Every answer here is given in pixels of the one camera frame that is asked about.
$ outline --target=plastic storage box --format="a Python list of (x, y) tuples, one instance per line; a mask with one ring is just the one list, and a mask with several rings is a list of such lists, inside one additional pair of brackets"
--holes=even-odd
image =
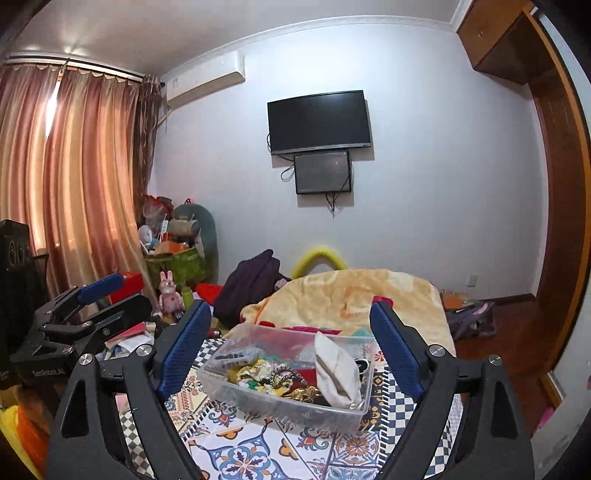
[[(232, 330), (231, 338), (213, 354), (212, 358), (237, 348), (252, 346), (262, 349), (265, 356), (274, 357), (279, 361), (288, 364), (309, 363), (309, 366), (313, 367), (314, 336), (315, 333), (241, 323)], [(329, 338), (353, 358), (369, 362), (369, 368), (361, 379), (362, 403), (356, 410), (324, 407), (239, 387), (229, 382), (225, 376), (208, 365), (208, 362), (199, 369), (197, 376), (203, 384), (205, 393), (213, 400), (275, 420), (315, 429), (353, 433), (359, 430), (361, 419), (369, 408), (376, 343), (373, 337), (329, 335)]]

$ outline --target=black speaker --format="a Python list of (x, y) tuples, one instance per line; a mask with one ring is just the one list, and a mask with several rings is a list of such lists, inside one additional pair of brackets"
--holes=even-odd
[(29, 227), (12, 220), (0, 221), (0, 390), (19, 383), (9, 357), (33, 323), (39, 298), (43, 298), (40, 287), (30, 254)]

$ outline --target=table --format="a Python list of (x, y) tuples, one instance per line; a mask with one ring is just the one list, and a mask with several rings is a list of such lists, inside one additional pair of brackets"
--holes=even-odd
[[(360, 431), (340, 434), (265, 419), (209, 400), (197, 369), (223, 341), (203, 342), (181, 391), (165, 403), (206, 479), (372, 480), (377, 475), (416, 406), (398, 388), (381, 351), (376, 353), (370, 407)], [(425, 478), (443, 471), (462, 411), (456, 395)], [(129, 410), (121, 422), (137, 471), (153, 477)]]

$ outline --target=red box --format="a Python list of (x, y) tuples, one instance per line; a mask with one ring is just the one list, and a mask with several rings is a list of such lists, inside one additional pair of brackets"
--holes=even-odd
[(145, 287), (141, 273), (119, 272), (119, 274), (123, 276), (124, 285), (109, 296), (109, 298), (111, 298), (111, 303), (117, 303), (118, 301), (141, 291)]

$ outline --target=blue gripper pad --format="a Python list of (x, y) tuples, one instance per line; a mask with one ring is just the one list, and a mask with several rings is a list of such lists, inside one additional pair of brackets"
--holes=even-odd
[(170, 333), (174, 333), (175, 328), (182, 329), (180, 334), (177, 333), (177, 340), (162, 360), (160, 385), (157, 389), (158, 396), (162, 400), (167, 400), (170, 395), (181, 390), (189, 369), (207, 337), (211, 322), (212, 314), (209, 305), (204, 301), (195, 301), (179, 323), (168, 327), (161, 335), (165, 336), (169, 330), (172, 330)]
[(112, 293), (115, 293), (125, 285), (123, 276), (114, 273), (99, 281), (96, 281), (80, 289), (78, 293), (78, 303), (80, 305), (90, 305), (97, 300), (103, 299)]
[(369, 327), (400, 390), (418, 403), (425, 393), (418, 374), (418, 362), (380, 303), (371, 306)]

